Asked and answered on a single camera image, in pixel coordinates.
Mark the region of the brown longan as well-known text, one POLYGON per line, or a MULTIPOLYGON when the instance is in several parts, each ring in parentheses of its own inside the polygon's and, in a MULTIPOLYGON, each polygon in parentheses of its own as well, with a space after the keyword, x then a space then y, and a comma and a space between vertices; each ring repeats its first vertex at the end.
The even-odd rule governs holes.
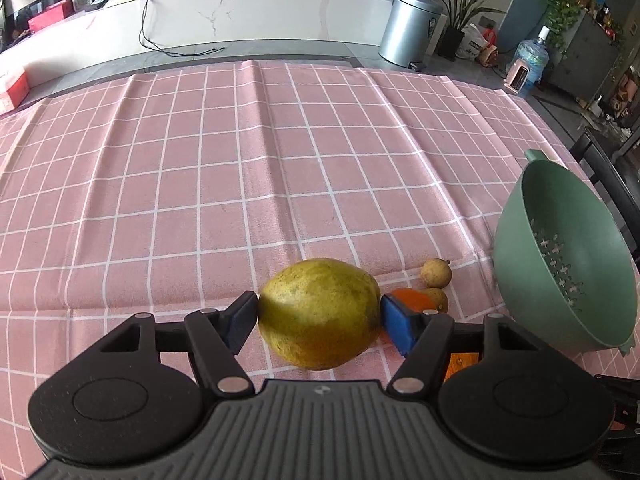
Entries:
POLYGON ((430 287, 424 290, 424 294, 430 298, 438 312, 448 312, 449 300, 446 292, 440 288, 430 287))
POLYGON ((427 288, 443 289, 452 280, 452 270, 448 260, 433 258, 423 263, 420 275, 427 288))

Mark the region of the large yellow-green pear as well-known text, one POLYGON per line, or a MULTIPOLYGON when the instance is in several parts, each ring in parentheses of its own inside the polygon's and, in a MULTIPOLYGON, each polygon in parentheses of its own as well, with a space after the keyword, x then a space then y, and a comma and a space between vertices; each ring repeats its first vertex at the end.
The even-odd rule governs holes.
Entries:
POLYGON ((341 260, 289 266, 259 294, 258 328, 270 349, 297 367, 328 370, 370 347, 382 330, 375 278, 341 260))

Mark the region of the orange near pear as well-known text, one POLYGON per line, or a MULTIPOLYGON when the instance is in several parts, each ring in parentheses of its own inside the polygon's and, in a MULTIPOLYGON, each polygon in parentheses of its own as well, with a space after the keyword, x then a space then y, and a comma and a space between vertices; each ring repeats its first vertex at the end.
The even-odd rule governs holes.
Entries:
POLYGON ((438 312, 430 298, 418 290, 398 288, 381 298, 384 330, 401 354, 408 353, 422 335, 425 311, 438 312))

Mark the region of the middle orange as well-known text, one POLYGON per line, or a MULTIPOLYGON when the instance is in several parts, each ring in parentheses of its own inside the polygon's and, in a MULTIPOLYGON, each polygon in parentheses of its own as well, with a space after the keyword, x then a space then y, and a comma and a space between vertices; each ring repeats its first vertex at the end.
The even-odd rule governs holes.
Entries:
POLYGON ((469 368, 480 362, 480 355, 477 352, 453 353, 450 356, 449 364, 446 370, 445 382, 454 374, 469 368))

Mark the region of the brown longan behind orange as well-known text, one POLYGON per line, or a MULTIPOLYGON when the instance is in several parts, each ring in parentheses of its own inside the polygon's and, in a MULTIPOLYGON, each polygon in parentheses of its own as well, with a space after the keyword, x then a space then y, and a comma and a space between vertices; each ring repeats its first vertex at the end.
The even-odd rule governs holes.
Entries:
POLYGON ((424 294, 430 298, 438 312, 448 312, 449 300, 446 292, 440 288, 430 287, 424 290, 424 294))

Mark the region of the pink checked tablecloth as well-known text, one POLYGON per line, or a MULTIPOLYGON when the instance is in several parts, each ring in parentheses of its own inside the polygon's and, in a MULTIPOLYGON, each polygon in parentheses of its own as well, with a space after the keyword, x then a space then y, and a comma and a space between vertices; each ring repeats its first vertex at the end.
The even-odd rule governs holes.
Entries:
POLYGON ((315 258, 366 271, 381 298, 424 292, 423 263, 448 260, 446 315, 518 324, 494 243, 528 150, 590 187, 517 96, 278 62, 134 75, 4 118, 2 477, 635 477, 637 270, 626 356, 548 344, 532 372, 473 385, 475 364, 436 400, 387 392, 404 358, 383 323, 356 358, 306 370, 270 349, 257 315, 236 356, 255 387, 246 398, 203 392, 184 352, 101 350, 137 313, 224 310, 315 258))

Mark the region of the green colander bowl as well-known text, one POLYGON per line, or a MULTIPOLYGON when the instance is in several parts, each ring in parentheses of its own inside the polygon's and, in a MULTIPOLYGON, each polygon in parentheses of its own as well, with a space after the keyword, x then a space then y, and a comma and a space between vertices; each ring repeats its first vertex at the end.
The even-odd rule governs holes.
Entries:
POLYGON ((494 267, 506 308, 555 349, 634 348, 636 267, 608 207, 576 174, 528 150, 503 207, 494 267))

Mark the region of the black dining chair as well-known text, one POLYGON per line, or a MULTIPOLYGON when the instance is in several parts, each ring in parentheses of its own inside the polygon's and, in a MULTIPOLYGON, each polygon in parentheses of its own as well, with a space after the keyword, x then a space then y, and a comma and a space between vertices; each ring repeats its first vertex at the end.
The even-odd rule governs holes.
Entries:
POLYGON ((570 148, 570 154, 578 162, 584 160, 593 171, 589 178, 592 184, 600 182, 620 212, 636 248, 631 252, 636 266, 639 265, 639 188, 630 185, 639 182, 634 170, 620 172, 608 154, 598 143, 594 131, 585 127, 570 148))

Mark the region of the pink small heater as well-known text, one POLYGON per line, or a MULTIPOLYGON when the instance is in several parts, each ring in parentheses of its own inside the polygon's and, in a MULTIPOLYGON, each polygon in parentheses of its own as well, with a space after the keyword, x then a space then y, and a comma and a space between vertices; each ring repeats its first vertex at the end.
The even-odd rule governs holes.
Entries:
POLYGON ((506 78, 504 78, 503 85, 511 93, 518 94, 526 84, 529 74, 528 64, 518 58, 513 61, 510 68, 506 72, 506 78))

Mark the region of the white plastic bag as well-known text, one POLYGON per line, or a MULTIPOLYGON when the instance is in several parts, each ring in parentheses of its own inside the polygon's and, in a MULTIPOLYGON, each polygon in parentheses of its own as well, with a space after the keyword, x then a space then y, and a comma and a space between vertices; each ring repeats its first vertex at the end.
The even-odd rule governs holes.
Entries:
POLYGON ((456 51, 456 58, 460 60, 474 61, 488 45, 482 32, 473 23, 469 23, 463 29, 464 36, 456 51))

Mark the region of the dark grey sideboard cabinet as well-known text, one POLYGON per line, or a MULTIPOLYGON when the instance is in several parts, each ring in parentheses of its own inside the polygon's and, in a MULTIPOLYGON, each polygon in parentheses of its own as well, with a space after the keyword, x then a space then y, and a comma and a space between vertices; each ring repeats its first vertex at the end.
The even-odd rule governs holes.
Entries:
POLYGON ((544 81, 574 98, 589 102, 600 91, 620 49, 585 12, 564 32, 563 47, 562 52, 550 50, 544 81))

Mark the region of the red white carton box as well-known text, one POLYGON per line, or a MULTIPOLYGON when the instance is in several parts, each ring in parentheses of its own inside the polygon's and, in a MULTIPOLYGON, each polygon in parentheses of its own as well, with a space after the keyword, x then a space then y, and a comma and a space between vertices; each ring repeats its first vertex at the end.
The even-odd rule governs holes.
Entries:
POLYGON ((29 94, 29 90, 27 74, 22 68, 3 74, 0 79, 0 113, 15 110, 29 94))

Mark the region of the potted plant black pot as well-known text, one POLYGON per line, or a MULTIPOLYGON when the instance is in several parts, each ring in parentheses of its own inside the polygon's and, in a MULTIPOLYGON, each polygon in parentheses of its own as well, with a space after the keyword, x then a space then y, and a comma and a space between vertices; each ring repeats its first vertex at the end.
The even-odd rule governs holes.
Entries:
POLYGON ((451 62, 456 59, 457 50, 464 38, 464 28, 471 23, 472 18, 485 12, 504 14, 503 10, 489 4, 492 0, 437 1, 442 5, 447 18, 446 27, 438 43, 437 54, 451 62))

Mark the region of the white tv cabinet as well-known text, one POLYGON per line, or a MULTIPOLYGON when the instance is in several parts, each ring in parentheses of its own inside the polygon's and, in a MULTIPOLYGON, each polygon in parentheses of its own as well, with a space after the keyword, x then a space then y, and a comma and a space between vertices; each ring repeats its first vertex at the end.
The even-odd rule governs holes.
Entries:
POLYGON ((390 0, 136 0, 78 13, 2 52, 2 73, 22 68, 33 86, 145 52, 245 40, 380 43, 390 0))

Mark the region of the red flat box left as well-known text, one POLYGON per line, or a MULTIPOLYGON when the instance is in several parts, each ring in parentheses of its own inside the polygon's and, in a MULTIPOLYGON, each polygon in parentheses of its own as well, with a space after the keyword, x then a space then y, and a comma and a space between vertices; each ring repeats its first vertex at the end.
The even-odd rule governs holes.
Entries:
POLYGON ((61 0, 51 4, 42 12, 28 20, 28 27, 32 34, 40 32, 53 24, 64 21, 74 14, 72 0, 61 0))

